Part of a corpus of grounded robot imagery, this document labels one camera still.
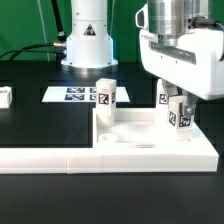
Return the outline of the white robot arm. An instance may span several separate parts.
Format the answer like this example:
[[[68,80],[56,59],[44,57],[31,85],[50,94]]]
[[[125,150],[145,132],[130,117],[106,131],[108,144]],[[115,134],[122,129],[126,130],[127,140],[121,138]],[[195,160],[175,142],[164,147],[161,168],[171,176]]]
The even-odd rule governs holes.
[[[62,65],[86,74],[117,64],[107,32],[107,0],[71,0],[72,32]],[[144,69],[168,95],[181,88],[189,116],[198,98],[224,97],[224,26],[204,18],[200,0],[147,0],[135,15]]]

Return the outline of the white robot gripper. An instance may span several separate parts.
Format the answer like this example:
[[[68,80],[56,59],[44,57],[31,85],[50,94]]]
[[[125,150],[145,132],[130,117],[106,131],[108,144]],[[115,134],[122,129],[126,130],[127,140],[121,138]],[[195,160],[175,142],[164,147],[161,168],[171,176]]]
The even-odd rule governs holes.
[[[163,79],[167,97],[184,89],[182,114],[224,97],[224,28],[200,4],[146,4],[135,15],[144,69]]]

